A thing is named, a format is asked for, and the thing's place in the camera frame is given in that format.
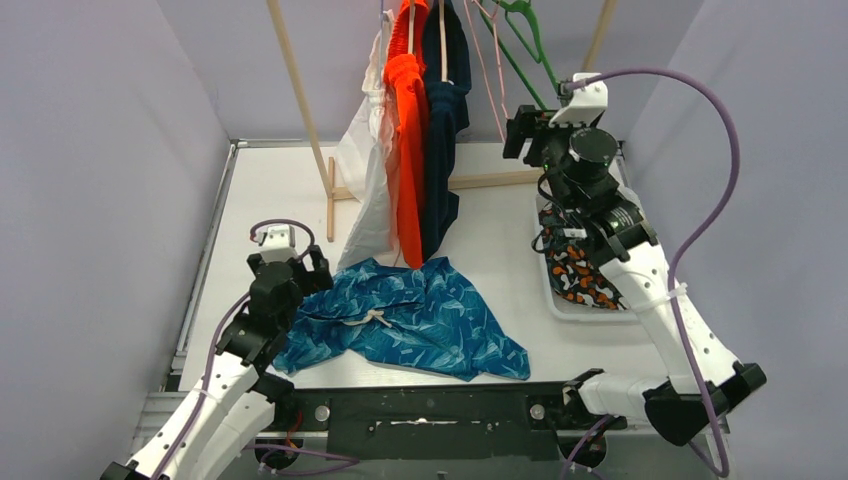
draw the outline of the screw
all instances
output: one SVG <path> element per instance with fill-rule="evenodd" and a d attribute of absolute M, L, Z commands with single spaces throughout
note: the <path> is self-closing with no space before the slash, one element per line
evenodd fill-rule
<path fill-rule="evenodd" d="M 319 405 L 318 408 L 315 409 L 315 420 L 318 420 L 319 422 L 326 422 L 328 418 L 330 418 L 330 407 L 326 405 Z"/>
<path fill-rule="evenodd" d="M 539 405 L 538 403 L 536 405 L 533 405 L 532 407 L 530 407 L 530 417 L 532 417 L 533 420 L 544 420 L 545 407 Z"/>

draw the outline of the clothes rack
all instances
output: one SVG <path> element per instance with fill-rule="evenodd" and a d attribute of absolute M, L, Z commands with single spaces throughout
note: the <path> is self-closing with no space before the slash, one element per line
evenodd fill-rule
<path fill-rule="evenodd" d="M 286 70 L 289 73 L 292 89 L 294 90 L 300 114 L 303 118 L 303 126 L 309 135 L 309 143 L 315 157 L 315 165 L 318 168 L 324 193 L 327 197 L 327 241 L 332 242 L 335 238 L 335 202 L 352 199 L 354 197 L 346 187 L 336 186 L 336 169 L 333 157 L 329 157 L 325 164 L 324 156 L 321 153 L 318 143 L 318 133 L 315 129 L 315 124 L 312 121 L 309 103 L 307 102 L 306 95 L 303 91 L 303 84 L 300 79 L 300 70 L 297 67 L 291 41 L 289 40 L 288 31 L 286 30 L 285 22 L 283 20 L 283 13 L 280 9 L 279 0 L 266 1 L 271 21 L 274 24 L 274 32 L 277 35 L 280 51 L 286 64 Z M 583 63 L 584 70 L 591 69 L 594 64 L 594 60 L 600 50 L 601 44 L 603 43 L 603 38 L 609 28 L 609 23 L 616 4 L 617 0 L 605 0 L 604 2 L 604 6 L 598 16 L 598 24 L 595 29 L 592 45 L 589 48 Z M 414 6 L 410 13 L 410 17 L 412 17 L 412 15 L 414 15 Z M 539 175 L 541 175 L 541 170 L 539 169 L 481 175 L 458 175 L 451 177 L 448 185 L 452 190 L 520 185 L 535 183 L 539 179 Z"/>

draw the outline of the white tabletop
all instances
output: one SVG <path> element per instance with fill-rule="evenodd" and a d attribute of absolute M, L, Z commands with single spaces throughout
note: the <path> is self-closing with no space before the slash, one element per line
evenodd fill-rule
<path fill-rule="evenodd" d="M 324 155 L 332 155 L 333 150 L 324 148 Z M 454 174 L 526 168 L 518 160 L 502 159 L 500 152 L 498 144 L 460 144 Z M 504 332 L 528 350 L 529 381 L 569 380 L 593 367 L 623 374 L 665 375 L 659 354 L 640 325 L 568 324 L 548 311 L 544 301 L 548 286 L 543 283 L 537 254 L 530 250 L 535 185 L 456 193 L 460 196 L 459 218 L 438 255 L 450 258 L 480 291 Z M 268 218 L 304 222 L 315 231 L 335 271 L 358 209 L 356 200 L 336 202 L 336 241 L 328 243 L 326 199 L 312 151 L 308 147 L 239 150 L 189 341 L 181 390 L 190 389 L 200 377 L 215 325 L 253 280 L 245 260 L 256 246 L 248 240 L 248 229 Z M 297 235 L 303 247 L 305 236 Z M 465 383 L 444 375 L 371 363 L 351 351 L 298 372 L 291 380 L 301 389 Z M 509 381 L 480 375 L 472 382 Z"/>

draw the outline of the white wall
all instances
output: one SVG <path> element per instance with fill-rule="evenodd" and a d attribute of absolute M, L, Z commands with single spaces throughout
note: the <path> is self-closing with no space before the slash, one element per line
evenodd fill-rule
<path fill-rule="evenodd" d="M 748 479 L 848 478 L 846 21 L 841 0 L 707 0 L 671 61 L 717 90 L 741 137 L 736 194 L 681 277 L 769 377 L 730 417 Z M 726 136 L 706 101 L 664 80 L 630 140 L 632 180 L 671 255 L 724 188 Z"/>
<path fill-rule="evenodd" d="M 0 478 L 123 461 L 227 139 L 155 0 L 4 2 Z"/>
<path fill-rule="evenodd" d="M 465 23 L 463 1 L 453 0 L 453 3 Z M 703 0 L 618 3 L 598 57 L 596 68 L 601 70 L 634 65 L 665 66 Z M 231 138 L 306 138 L 264 1 L 159 0 L 159 4 L 194 63 Z M 337 140 L 362 100 L 362 75 L 379 26 L 380 2 L 280 0 L 280 4 L 319 134 L 322 139 Z M 393 8 L 395 13 L 400 4 L 400 0 L 385 0 L 386 8 Z M 580 69 L 602 4 L 602 0 L 533 3 L 545 50 L 559 75 Z M 472 15 L 489 80 L 499 101 L 492 37 L 479 14 L 472 11 Z M 521 17 L 514 18 L 519 25 L 526 25 Z M 497 127 L 482 70 L 470 29 L 465 26 L 464 30 L 471 50 L 473 89 L 468 96 L 471 127 L 461 138 L 494 140 Z M 544 69 L 533 64 L 520 49 L 505 22 L 499 31 L 506 32 L 503 37 L 507 45 L 537 91 L 548 92 L 548 106 L 556 107 L 558 103 Z M 503 65 L 507 107 L 512 115 L 518 105 L 533 100 L 505 59 Z M 626 138 L 654 85 L 656 80 L 643 78 L 627 82 L 612 92 L 615 103 L 606 116 L 607 128 Z"/>

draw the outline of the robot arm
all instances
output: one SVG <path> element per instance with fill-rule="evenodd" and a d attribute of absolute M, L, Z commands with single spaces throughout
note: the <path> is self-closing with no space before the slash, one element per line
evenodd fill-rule
<path fill-rule="evenodd" d="M 596 74 L 581 73 L 578 81 Z M 704 403 L 671 307 L 677 297 L 694 358 L 717 415 L 730 412 L 765 384 L 756 364 L 742 364 L 704 323 L 685 293 L 669 292 L 668 264 L 638 206 L 618 192 L 609 166 L 618 142 L 596 128 L 607 106 L 603 82 L 573 92 L 560 89 L 563 108 L 519 107 L 507 123 L 505 158 L 517 158 L 532 138 L 524 163 L 543 167 L 550 194 L 540 194 L 585 230 L 578 241 L 589 261 L 628 300 L 665 364 L 667 376 L 646 378 L 595 369 L 566 384 L 563 399 L 574 413 L 624 416 L 650 424 L 669 442 L 685 445 L 707 426 Z"/>
<path fill-rule="evenodd" d="M 310 246 L 313 270 L 295 256 L 294 232 L 288 225 L 269 228 L 260 253 L 247 263 L 256 279 L 250 300 L 227 326 L 215 346 L 208 385 L 198 380 L 156 436 L 126 465 L 112 463 L 101 480 L 169 480 L 217 478 L 244 446 L 274 420 L 274 403 L 285 401 L 293 385 L 265 370 L 283 348 L 304 296 L 331 288 L 327 260 Z M 196 414 L 200 397 L 203 402 Z M 173 454 L 183 427 L 193 426 Z"/>

